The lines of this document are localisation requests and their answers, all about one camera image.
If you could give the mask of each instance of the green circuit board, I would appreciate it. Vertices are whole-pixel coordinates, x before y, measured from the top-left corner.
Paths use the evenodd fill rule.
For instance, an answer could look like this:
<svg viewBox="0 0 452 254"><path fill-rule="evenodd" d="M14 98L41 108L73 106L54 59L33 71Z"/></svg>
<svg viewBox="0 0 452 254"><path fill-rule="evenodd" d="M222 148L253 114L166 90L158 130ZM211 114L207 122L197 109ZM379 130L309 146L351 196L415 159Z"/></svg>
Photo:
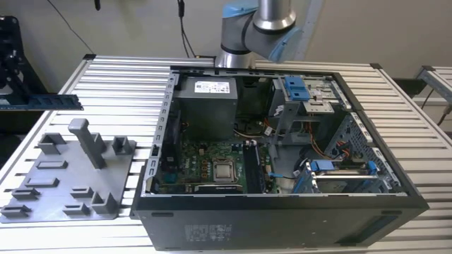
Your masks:
<svg viewBox="0 0 452 254"><path fill-rule="evenodd" d="M270 165L267 150L258 148L259 162L262 170L265 165ZM229 143L195 143L183 142L181 151L181 168L177 173L163 173L159 186L159 193L189 194L193 193L195 185L218 184L213 178L213 163L231 163L233 181L219 184L231 184L242 186L242 193L246 193L246 177L243 168L243 157L241 144ZM274 193L275 188L266 190Z"/></svg>

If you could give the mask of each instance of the aluminum workbench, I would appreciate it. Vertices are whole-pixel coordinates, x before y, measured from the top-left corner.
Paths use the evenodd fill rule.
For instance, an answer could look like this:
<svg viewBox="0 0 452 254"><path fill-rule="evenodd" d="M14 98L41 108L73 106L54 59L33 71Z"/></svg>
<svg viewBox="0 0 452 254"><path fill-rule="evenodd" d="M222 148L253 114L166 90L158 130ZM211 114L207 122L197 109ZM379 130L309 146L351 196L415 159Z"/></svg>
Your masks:
<svg viewBox="0 0 452 254"><path fill-rule="evenodd" d="M138 171L149 155L170 65L211 66L207 59L97 56L83 60L61 94L77 94L83 111L45 112L0 171L0 207L39 154L43 132L74 139L66 125L87 119L105 140L137 141L119 216L109 221L0 224L0 250L26 253L153 253L139 221L127 218ZM257 61L258 69L335 71L343 77L430 209L366 249L255 250L241 253L452 253L452 141L381 69L367 64Z"/></svg>
<svg viewBox="0 0 452 254"><path fill-rule="evenodd" d="M452 67L422 66L417 79L423 80L452 104Z"/></svg>

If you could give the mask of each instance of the power supply label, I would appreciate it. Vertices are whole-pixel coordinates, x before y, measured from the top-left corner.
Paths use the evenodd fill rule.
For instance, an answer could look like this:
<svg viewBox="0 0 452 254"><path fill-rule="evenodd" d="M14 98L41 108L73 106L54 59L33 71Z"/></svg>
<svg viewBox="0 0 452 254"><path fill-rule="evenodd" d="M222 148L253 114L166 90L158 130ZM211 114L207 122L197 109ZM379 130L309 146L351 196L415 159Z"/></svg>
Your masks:
<svg viewBox="0 0 452 254"><path fill-rule="evenodd" d="M197 81L194 83L195 93L227 94L229 82Z"/></svg>
<svg viewBox="0 0 452 254"><path fill-rule="evenodd" d="M185 225L185 238L187 242L227 242L230 240L231 225Z"/></svg>

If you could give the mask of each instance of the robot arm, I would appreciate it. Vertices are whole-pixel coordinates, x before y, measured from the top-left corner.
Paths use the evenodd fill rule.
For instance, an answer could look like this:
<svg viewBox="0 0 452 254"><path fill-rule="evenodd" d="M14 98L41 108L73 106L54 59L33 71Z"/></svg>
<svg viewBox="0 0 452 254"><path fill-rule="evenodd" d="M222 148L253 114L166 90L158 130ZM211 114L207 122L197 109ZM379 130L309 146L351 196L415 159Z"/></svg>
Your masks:
<svg viewBox="0 0 452 254"><path fill-rule="evenodd" d="M271 62L291 59L301 39L290 0L239 1L222 7L221 52L215 66L253 68L251 52Z"/></svg>

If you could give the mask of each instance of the gray plastic holder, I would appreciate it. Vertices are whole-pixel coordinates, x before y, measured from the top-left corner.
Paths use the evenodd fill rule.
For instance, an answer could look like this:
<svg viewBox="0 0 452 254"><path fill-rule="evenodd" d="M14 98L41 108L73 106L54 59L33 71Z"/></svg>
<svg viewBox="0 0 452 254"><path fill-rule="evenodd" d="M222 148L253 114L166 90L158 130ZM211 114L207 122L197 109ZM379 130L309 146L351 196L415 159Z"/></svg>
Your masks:
<svg viewBox="0 0 452 254"><path fill-rule="evenodd" d="M87 125L85 119L69 124L78 141L65 141L58 133L42 136L42 152L0 210L1 223L117 217L135 142L126 137L103 142Z"/></svg>

